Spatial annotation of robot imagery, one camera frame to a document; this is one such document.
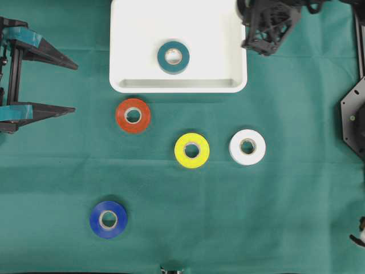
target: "black metal bracket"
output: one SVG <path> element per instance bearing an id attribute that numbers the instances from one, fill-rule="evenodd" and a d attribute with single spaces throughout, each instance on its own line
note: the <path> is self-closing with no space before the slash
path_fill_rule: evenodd
<path id="1" fill-rule="evenodd" d="M 250 28 L 242 47 L 265 56 L 276 53 L 300 20 L 302 6 L 316 14 L 325 1 L 327 0 L 238 0 L 242 23 Z"/>
<path id="2" fill-rule="evenodd" d="M 358 44 L 359 83 L 341 100 L 344 142 L 365 161 L 365 27 L 355 14 Z"/>
<path id="3" fill-rule="evenodd" d="M 1 45 L 3 45 L 3 39 L 4 39 L 3 30 L 4 28 L 7 27 L 28 28 L 28 24 L 26 22 L 0 17 L 0 35 L 1 35 L 0 48 Z M 75 112 L 75 109 L 72 107 L 58 107 L 47 104 L 19 102 L 19 85 L 20 85 L 23 60 L 49 63 L 52 65 L 62 66 L 73 70 L 77 70 L 78 65 L 76 65 L 68 57 L 60 53 L 57 49 L 55 49 L 52 45 L 50 45 L 44 38 L 42 38 L 37 47 L 25 43 L 24 41 L 19 41 L 17 39 L 6 41 L 6 45 L 7 46 L 3 47 L 3 55 L 0 58 L 0 81 L 1 81 L 1 78 L 3 76 L 2 67 L 7 65 L 6 56 L 9 47 L 11 55 L 11 67 L 10 67 L 9 89 L 7 92 L 6 105 L 30 104 L 33 107 L 33 118 L 26 120 L 0 122 L 0 132 L 14 133 L 20 127 L 25 126 L 27 124 Z M 0 88 L 0 106 L 2 106 L 3 104 L 4 93 L 5 93 L 4 89 Z"/>

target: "blue tape roll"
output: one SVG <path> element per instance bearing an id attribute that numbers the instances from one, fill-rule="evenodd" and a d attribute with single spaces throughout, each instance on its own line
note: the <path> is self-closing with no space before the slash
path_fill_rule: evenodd
<path id="1" fill-rule="evenodd" d="M 111 227 L 108 228 L 102 223 L 103 215 L 106 212 L 110 212 L 115 214 L 116 216 L 116 223 Z M 121 234 L 125 227 L 127 226 L 128 218 L 127 212 L 125 211 L 124 207 L 120 204 L 105 201 L 99 203 L 93 210 L 90 215 L 90 227 L 101 238 L 110 239 L 118 236 Z"/>
<path id="2" fill-rule="evenodd" d="M 169 50 L 176 49 L 181 53 L 181 61 L 178 64 L 170 64 L 166 61 L 166 53 Z M 159 53 L 157 54 L 157 60 L 159 61 L 160 67 L 163 71 L 170 74 L 178 74 L 183 72 L 189 64 L 190 54 L 187 47 L 182 43 L 171 41 L 160 47 Z"/>

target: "white tray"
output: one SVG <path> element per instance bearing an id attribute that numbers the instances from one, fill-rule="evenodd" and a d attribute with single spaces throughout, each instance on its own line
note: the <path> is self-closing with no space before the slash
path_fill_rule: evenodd
<path id="1" fill-rule="evenodd" d="M 238 92 L 247 83 L 245 28 L 237 0 L 113 0 L 110 84 L 119 92 Z M 185 71 L 157 61 L 168 41 L 186 45 Z"/>

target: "green cloth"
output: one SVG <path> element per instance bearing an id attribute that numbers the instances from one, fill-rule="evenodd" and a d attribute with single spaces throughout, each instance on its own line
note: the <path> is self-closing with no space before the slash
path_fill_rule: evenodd
<path id="1" fill-rule="evenodd" d="M 158 274 L 161 265 L 192 274 L 363 273 L 365 249 L 348 235 L 365 213 L 364 164 L 342 141 L 338 110 L 358 81 L 350 6 L 305 10 L 277 54 L 248 53 L 249 83 L 237 94 L 137 96 L 152 111 L 141 135 L 115 122 L 129 96 L 109 84 L 110 1 L 12 0 L 1 9 L 79 70 L 24 62 L 21 101 L 77 111 L 0 135 L 0 273 Z M 267 142 L 255 166 L 228 151 L 243 128 Z M 196 170 L 173 153 L 191 131 L 210 143 Z M 127 229 L 111 240 L 88 223 L 103 200 L 128 212 Z"/>

